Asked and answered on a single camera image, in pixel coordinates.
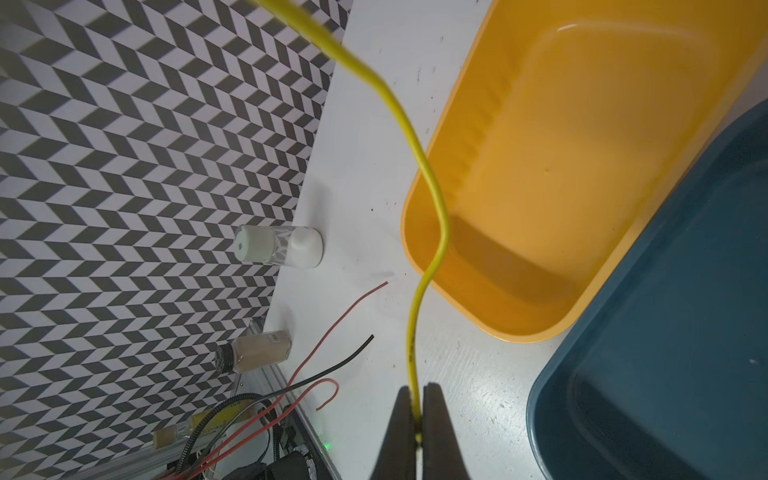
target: yellow cable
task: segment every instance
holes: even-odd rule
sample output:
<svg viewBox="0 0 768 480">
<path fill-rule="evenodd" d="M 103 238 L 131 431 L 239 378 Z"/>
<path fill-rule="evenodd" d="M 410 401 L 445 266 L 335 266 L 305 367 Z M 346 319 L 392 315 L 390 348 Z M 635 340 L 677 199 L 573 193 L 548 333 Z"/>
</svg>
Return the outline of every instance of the yellow cable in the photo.
<svg viewBox="0 0 768 480">
<path fill-rule="evenodd" d="M 408 333 L 406 338 L 408 384 L 411 390 L 411 410 L 413 411 L 413 418 L 416 424 L 417 441 L 420 443 L 422 410 L 421 399 L 419 398 L 419 379 L 416 376 L 416 322 L 419 318 L 419 307 L 422 305 L 424 292 L 427 290 L 427 286 L 429 286 L 429 283 L 435 276 L 438 267 L 440 267 L 440 263 L 442 263 L 442 260 L 445 258 L 445 254 L 448 252 L 449 243 L 448 210 L 445 208 L 445 200 L 440 192 L 440 186 L 437 183 L 437 179 L 435 179 L 435 174 L 429 167 L 427 157 L 424 155 L 424 150 L 419 143 L 419 138 L 416 136 L 416 132 L 413 130 L 411 122 L 408 120 L 406 111 L 402 109 L 402 106 L 397 101 L 395 95 L 389 90 L 389 87 L 387 87 L 384 80 L 378 76 L 377 73 L 347 51 L 325 28 L 315 23 L 304 10 L 290 3 L 290 1 L 251 1 L 261 4 L 282 23 L 291 27 L 306 40 L 311 41 L 325 55 L 351 71 L 357 78 L 367 83 L 368 86 L 379 94 L 384 104 L 392 112 L 392 115 L 395 116 L 403 134 L 406 136 L 408 145 L 411 147 L 411 151 L 413 151 L 413 155 L 416 158 L 416 163 L 419 164 L 419 170 L 427 183 L 429 194 L 432 196 L 432 202 L 435 204 L 435 210 L 437 210 L 437 218 L 440 224 L 440 241 L 438 243 L 437 251 L 435 251 L 435 256 L 429 263 L 427 270 L 425 270 L 424 275 L 419 282 L 419 286 L 416 287 L 416 292 L 413 295 L 411 311 L 408 315 Z"/>
</svg>

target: yellow plastic bin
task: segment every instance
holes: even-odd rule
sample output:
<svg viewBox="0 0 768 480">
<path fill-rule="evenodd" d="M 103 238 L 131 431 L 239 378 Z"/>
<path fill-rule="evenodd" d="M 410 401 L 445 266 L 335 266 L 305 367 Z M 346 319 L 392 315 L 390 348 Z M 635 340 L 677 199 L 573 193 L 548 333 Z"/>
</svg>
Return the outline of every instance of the yellow plastic bin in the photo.
<svg viewBox="0 0 768 480">
<path fill-rule="evenodd" d="M 429 145 L 454 232 L 435 288 L 499 339 L 563 332 L 767 52 L 766 0 L 497 0 Z M 423 272 L 420 176 L 401 231 Z"/>
</svg>

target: black and white geometric pattern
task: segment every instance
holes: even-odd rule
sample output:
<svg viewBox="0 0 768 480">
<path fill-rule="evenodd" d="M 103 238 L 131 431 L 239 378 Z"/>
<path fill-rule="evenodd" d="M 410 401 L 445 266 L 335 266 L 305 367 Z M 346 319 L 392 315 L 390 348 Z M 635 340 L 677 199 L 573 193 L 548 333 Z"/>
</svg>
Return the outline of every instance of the black and white geometric pattern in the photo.
<svg viewBox="0 0 768 480">
<path fill-rule="evenodd" d="M 309 0 L 337 38 L 351 2 Z M 0 0 L 0 480 L 58 478 L 224 398 L 333 63 L 247 0 Z"/>
</svg>

